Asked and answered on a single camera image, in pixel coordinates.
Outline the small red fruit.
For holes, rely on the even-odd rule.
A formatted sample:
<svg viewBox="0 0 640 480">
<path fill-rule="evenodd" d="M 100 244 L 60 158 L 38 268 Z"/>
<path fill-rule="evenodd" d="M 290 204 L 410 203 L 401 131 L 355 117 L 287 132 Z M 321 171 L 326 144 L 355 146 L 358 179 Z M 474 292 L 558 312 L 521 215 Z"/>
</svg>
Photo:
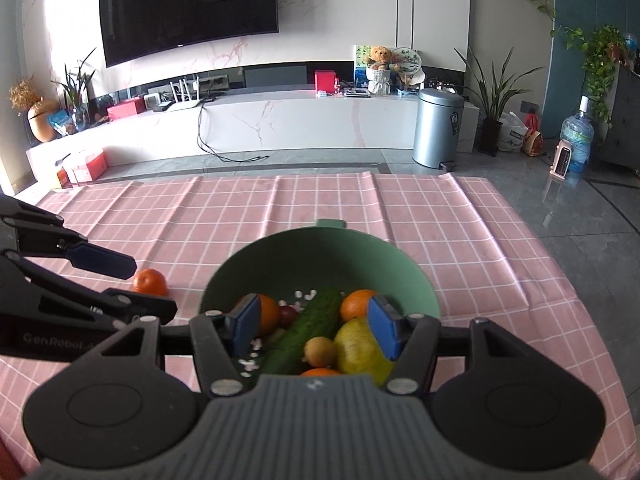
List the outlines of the small red fruit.
<svg viewBox="0 0 640 480">
<path fill-rule="evenodd" d="M 297 320 L 298 311 L 291 306 L 280 307 L 279 326 L 287 330 Z"/>
</svg>

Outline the small brown kiwi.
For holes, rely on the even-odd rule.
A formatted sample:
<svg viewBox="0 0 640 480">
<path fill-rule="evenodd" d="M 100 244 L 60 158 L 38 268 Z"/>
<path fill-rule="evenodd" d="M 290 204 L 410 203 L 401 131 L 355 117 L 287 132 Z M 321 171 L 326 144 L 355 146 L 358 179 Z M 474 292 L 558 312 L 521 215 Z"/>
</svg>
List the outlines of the small brown kiwi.
<svg viewBox="0 0 640 480">
<path fill-rule="evenodd" d="M 312 367 L 331 367 L 336 360 L 334 342 L 326 337 L 314 337 L 304 345 L 304 360 Z"/>
</svg>

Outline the green cucumber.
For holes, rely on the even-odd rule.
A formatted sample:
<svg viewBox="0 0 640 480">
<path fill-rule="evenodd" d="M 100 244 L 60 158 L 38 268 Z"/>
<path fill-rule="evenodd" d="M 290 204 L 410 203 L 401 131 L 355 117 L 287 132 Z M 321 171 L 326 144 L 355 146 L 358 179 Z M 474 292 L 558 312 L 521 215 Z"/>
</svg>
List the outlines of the green cucumber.
<svg viewBox="0 0 640 480">
<path fill-rule="evenodd" d="M 314 337 L 333 336 L 340 322 L 343 296 L 336 288 L 318 291 L 290 329 L 266 353 L 258 368 L 263 375 L 292 375 L 302 365 L 304 348 Z"/>
</svg>

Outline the white plastic bag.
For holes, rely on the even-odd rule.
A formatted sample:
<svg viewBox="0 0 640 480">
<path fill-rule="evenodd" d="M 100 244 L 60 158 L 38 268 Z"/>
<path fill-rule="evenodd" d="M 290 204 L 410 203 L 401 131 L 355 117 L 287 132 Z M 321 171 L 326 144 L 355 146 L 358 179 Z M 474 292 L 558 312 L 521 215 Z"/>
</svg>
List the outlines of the white plastic bag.
<svg viewBox="0 0 640 480">
<path fill-rule="evenodd" d="M 528 131 L 524 122 L 513 112 L 503 113 L 500 117 L 501 127 L 497 148 L 500 152 L 514 153 L 521 151 Z"/>
</svg>

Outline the pink small heater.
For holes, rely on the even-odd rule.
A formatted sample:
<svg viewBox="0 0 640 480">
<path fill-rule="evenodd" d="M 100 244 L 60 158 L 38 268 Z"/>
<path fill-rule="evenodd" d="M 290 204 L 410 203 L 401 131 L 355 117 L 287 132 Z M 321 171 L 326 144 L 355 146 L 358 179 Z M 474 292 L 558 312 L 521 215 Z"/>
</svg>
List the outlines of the pink small heater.
<svg viewBox="0 0 640 480">
<path fill-rule="evenodd" d="M 550 176 L 555 179 L 564 180 L 568 173 L 568 167 L 570 166 L 572 156 L 573 149 L 570 142 L 567 140 L 559 140 L 552 158 Z"/>
</svg>

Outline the silver pedal trash can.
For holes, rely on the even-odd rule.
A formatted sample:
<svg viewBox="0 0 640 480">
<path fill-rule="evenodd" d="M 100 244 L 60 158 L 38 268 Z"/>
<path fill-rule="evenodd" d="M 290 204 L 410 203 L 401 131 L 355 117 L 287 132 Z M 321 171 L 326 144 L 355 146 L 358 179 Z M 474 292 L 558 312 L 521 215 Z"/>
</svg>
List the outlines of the silver pedal trash can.
<svg viewBox="0 0 640 480">
<path fill-rule="evenodd" d="M 457 93 L 420 91 L 412 152 L 417 164 L 430 169 L 454 169 L 463 110 L 464 99 Z"/>
</svg>

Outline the teddy bear in bucket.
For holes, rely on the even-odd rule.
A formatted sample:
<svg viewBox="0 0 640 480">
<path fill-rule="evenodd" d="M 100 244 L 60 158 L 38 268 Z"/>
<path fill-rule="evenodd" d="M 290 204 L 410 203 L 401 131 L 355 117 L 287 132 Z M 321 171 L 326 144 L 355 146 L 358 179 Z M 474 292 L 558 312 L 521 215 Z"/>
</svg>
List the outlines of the teddy bear in bucket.
<svg viewBox="0 0 640 480">
<path fill-rule="evenodd" d="M 372 96 L 388 96 L 398 84 L 399 50 L 384 46 L 370 47 L 366 58 L 368 90 Z"/>
</svg>

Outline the potted green plant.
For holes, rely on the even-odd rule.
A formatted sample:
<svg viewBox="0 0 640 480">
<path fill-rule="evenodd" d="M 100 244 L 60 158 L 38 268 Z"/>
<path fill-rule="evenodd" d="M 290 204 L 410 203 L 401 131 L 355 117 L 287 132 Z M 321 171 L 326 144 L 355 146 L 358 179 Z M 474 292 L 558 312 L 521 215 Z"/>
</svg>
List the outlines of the potted green plant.
<svg viewBox="0 0 640 480">
<path fill-rule="evenodd" d="M 480 124 L 480 140 L 477 149 L 480 153 L 496 156 L 498 153 L 498 139 L 502 127 L 502 113 L 506 104 L 514 96 L 527 93 L 526 88 L 516 88 L 516 84 L 523 78 L 539 72 L 542 66 L 536 66 L 523 73 L 506 74 L 513 55 L 514 48 L 511 48 L 506 58 L 496 69 L 496 64 L 491 63 L 489 70 L 484 70 L 483 65 L 471 47 L 468 53 L 463 55 L 458 49 L 454 50 L 456 55 L 463 62 L 465 69 L 475 81 L 475 88 L 466 86 L 465 89 L 473 93 L 480 104 L 480 111 L 484 114 L 484 119 Z"/>
</svg>

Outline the yellow lemon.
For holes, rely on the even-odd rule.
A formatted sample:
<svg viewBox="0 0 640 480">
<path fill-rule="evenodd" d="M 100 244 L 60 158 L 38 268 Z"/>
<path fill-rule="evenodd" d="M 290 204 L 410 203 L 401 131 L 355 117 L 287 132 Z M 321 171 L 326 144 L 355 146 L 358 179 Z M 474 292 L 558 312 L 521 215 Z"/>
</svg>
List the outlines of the yellow lemon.
<svg viewBox="0 0 640 480">
<path fill-rule="evenodd" d="M 392 374 L 395 363 L 386 359 L 366 318 L 353 318 L 336 333 L 336 369 L 346 375 L 369 375 L 382 387 Z"/>
</svg>

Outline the green colander bowl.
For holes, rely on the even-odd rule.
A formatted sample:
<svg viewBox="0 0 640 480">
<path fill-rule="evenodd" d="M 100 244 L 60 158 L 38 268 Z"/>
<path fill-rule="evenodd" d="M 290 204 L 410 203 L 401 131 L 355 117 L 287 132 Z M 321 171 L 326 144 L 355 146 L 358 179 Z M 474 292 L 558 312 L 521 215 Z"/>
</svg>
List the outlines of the green colander bowl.
<svg viewBox="0 0 640 480">
<path fill-rule="evenodd" d="M 311 289 L 322 297 L 372 289 L 401 316 L 440 317 L 434 288 L 420 266 L 394 245 L 338 220 L 283 231 L 244 247 L 209 280 L 200 310 L 230 311 L 250 292 L 291 299 L 296 290 Z"/>
</svg>

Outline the black wall television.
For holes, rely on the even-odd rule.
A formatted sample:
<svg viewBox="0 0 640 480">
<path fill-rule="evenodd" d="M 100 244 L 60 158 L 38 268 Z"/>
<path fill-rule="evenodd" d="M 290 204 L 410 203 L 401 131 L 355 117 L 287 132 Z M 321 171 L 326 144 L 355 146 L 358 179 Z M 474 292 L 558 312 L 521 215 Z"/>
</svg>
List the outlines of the black wall television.
<svg viewBox="0 0 640 480">
<path fill-rule="evenodd" d="M 278 0 L 99 0 L 108 67 L 201 42 L 279 30 Z"/>
</svg>

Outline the orange tangerine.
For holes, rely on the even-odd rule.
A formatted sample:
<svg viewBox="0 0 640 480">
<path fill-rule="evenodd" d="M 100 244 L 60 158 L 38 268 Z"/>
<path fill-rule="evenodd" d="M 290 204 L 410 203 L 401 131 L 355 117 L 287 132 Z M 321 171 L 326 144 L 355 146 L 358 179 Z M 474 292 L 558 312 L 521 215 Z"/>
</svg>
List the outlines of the orange tangerine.
<svg viewBox="0 0 640 480">
<path fill-rule="evenodd" d="M 341 373 L 337 370 L 332 370 L 332 368 L 327 367 L 317 367 L 311 368 L 310 370 L 306 370 L 300 374 L 302 377 L 328 377 L 328 376 L 341 376 Z"/>
<path fill-rule="evenodd" d="M 276 300 L 265 294 L 257 294 L 260 304 L 260 322 L 253 336 L 262 337 L 271 334 L 280 323 L 280 306 Z"/>
<path fill-rule="evenodd" d="M 347 295 L 341 304 L 340 315 L 343 322 L 367 316 L 369 300 L 378 293 L 372 289 L 358 289 Z"/>
<path fill-rule="evenodd" d="M 132 281 L 132 290 L 138 294 L 150 296 L 168 296 L 166 278 L 155 269 L 143 269 L 136 273 Z"/>
</svg>

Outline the red box on console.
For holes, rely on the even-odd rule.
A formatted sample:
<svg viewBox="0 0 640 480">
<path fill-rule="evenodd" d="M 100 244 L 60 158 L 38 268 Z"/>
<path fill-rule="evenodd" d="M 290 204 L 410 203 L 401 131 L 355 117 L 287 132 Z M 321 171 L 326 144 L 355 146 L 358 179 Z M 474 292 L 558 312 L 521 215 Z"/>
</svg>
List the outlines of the red box on console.
<svg viewBox="0 0 640 480">
<path fill-rule="evenodd" d="M 335 92 L 336 73 L 334 70 L 316 70 L 314 72 L 314 88 L 317 92 Z"/>
</svg>

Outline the pink checkered tablecloth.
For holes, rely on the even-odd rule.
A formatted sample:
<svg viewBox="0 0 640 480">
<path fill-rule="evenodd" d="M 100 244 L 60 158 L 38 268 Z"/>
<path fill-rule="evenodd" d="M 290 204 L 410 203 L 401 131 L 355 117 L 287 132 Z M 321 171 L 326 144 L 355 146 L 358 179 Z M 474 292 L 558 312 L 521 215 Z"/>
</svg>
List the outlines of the pink checkered tablecloth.
<svg viewBox="0 0 640 480">
<path fill-rule="evenodd" d="M 319 174 L 122 182 L 50 192 L 38 206 L 98 245 L 159 270 L 184 323 L 210 277 L 258 238 L 320 219 L 386 240 L 420 266 L 442 320 L 484 316 L 565 367 L 606 409 L 593 466 L 639 468 L 630 409 L 605 344 L 563 271 L 506 199 L 481 178 Z"/>
</svg>

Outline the blue water jug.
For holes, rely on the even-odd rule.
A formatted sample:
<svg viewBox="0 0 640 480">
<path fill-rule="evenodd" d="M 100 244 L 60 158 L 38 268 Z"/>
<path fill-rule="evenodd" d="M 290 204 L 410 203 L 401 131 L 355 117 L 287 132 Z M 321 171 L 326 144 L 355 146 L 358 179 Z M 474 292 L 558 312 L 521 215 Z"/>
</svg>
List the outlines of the blue water jug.
<svg viewBox="0 0 640 480">
<path fill-rule="evenodd" d="M 567 117 L 561 127 L 560 139 L 572 147 L 568 170 L 575 174 L 581 174 L 586 168 L 594 138 L 594 128 L 588 117 L 588 110 L 589 98 L 582 96 L 577 114 Z"/>
</svg>

